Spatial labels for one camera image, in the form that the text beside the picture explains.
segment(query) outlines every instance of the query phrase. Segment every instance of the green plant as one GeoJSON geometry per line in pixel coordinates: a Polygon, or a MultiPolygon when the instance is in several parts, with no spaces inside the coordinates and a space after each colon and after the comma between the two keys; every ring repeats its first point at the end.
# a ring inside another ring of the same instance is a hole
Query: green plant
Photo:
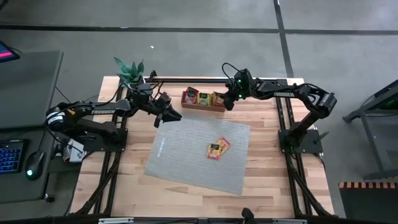
{"type": "Polygon", "coordinates": [[[122,60],[118,59],[117,57],[113,57],[114,61],[120,68],[120,72],[117,73],[118,77],[125,83],[125,84],[138,84],[141,76],[144,74],[144,59],[142,62],[138,64],[136,67],[136,63],[132,62],[131,67],[126,65],[122,60]]]}

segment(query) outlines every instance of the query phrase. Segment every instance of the gray mat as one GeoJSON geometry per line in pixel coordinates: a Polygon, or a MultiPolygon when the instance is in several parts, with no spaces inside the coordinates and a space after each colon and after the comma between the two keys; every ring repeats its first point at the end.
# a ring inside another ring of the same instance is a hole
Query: gray mat
{"type": "Polygon", "coordinates": [[[144,174],[241,195],[249,138],[248,125],[184,116],[160,125],[144,174]],[[208,159],[208,145],[220,137],[232,146],[220,160],[208,159]]]}

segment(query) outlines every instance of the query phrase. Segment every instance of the gray floor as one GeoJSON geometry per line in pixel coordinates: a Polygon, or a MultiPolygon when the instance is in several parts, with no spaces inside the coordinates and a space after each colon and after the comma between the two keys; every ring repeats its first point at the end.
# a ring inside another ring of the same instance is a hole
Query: gray floor
{"type": "MultiPolygon", "coordinates": [[[[398,29],[394,0],[280,0],[286,29],[398,29]]],[[[272,0],[13,0],[0,22],[68,26],[277,28],[272,0]]],[[[278,34],[181,32],[55,32],[1,30],[0,39],[25,52],[62,50],[58,87],[71,100],[98,93],[104,75],[117,67],[112,57],[144,59],[159,75],[221,76],[221,64],[247,67],[255,77],[286,77],[278,34]]],[[[398,39],[388,35],[287,35],[295,77],[336,93],[331,116],[317,122],[323,140],[335,213],[344,216],[338,182],[361,181],[377,171],[359,121],[341,117],[397,79],[398,39]]],[[[62,98],[57,95],[55,101],[62,98]]],[[[58,200],[0,205],[0,219],[62,215],[76,176],[58,176],[58,200]]]]}

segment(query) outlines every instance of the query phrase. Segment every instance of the blue backlit keyboard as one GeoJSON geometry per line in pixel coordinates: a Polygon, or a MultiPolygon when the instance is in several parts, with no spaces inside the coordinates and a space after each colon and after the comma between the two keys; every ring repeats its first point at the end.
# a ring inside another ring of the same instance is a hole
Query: blue backlit keyboard
{"type": "Polygon", "coordinates": [[[21,171],[26,145],[26,139],[0,141],[0,174],[21,171]]]}

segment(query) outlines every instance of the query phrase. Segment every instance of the wooden tabletop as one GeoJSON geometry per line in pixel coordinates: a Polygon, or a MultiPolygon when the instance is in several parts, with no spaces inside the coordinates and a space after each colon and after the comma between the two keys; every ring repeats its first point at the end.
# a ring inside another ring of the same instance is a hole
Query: wooden tabletop
{"type": "MultiPolygon", "coordinates": [[[[288,78],[287,81],[289,85],[303,83],[302,78],[288,78]]],[[[99,101],[109,100],[118,82],[118,77],[104,77],[99,101]]],[[[260,101],[248,98],[236,102],[234,109],[225,113],[192,110],[182,108],[180,103],[182,91],[187,86],[208,93],[226,91],[223,84],[165,83],[162,91],[169,94],[177,111],[251,126],[242,196],[144,175],[156,129],[155,117],[139,111],[127,120],[129,135],[126,150],[121,156],[112,216],[241,217],[243,207],[247,207],[257,218],[294,217],[285,157],[279,149],[277,131],[280,127],[275,99],[260,101]]],[[[300,121],[308,111],[299,100],[293,99],[292,105],[295,120],[300,121]]],[[[95,116],[94,120],[110,121],[111,116],[95,116]]],[[[83,161],[71,212],[81,208],[98,186],[103,157],[103,152],[95,152],[83,161]]],[[[333,213],[322,163],[312,154],[303,154],[302,157],[309,189],[323,207],[333,213]]],[[[108,188],[104,191],[102,207],[106,203],[107,192],[108,188]]],[[[300,208],[304,212],[300,190],[298,194],[300,208]]]]}

